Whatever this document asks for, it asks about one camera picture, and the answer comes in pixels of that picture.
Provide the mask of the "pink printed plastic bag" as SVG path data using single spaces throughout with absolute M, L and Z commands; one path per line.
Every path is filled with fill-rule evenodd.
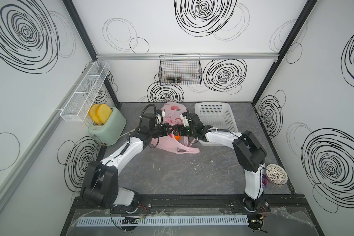
M 163 124 L 169 124 L 173 128 L 177 125 L 182 125 L 183 122 L 180 115 L 187 111 L 187 108 L 177 102 L 167 102 L 161 108 L 165 111 L 165 117 L 163 119 Z M 151 146 L 156 147 L 161 150 L 165 150 L 175 154 L 199 154 L 200 150 L 195 147 L 191 147 L 188 137 L 183 137 L 177 141 L 175 136 L 180 135 L 180 131 L 173 131 L 171 134 L 165 137 L 160 137 L 152 139 Z

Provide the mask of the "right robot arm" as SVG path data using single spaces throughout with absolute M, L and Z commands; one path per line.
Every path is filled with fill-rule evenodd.
M 205 143 L 216 143 L 234 150 L 245 174 L 244 208 L 249 212 L 260 209 L 264 197 L 262 170 L 265 168 L 266 151 L 255 135 L 248 130 L 234 133 L 211 125 L 203 125 L 195 113 L 184 112 L 181 119 L 182 136 L 192 137 Z

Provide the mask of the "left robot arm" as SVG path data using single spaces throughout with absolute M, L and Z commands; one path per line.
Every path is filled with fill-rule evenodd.
M 168 126 L 163 124 L 164 117 L 165 111 L 162 110 L 141 115 L 138 127 L 119 149 L 107 158 L 88 165 L 80 190 L 80 197 L 85 202 L 107 209 L 123 206 L 127 212 L 136 212 L 138 193 L 119 187 L 119 174 L 152 139 L 169 135 Z

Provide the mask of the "white perforated plastic basket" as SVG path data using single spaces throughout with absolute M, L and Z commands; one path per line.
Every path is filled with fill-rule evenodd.
M 238 133 L 238 127 L 231 106 L 223 102 L 196 103 L 194 111 L 203 125 L 211 125 L 214 128 L 226 129 L 232 133 Z

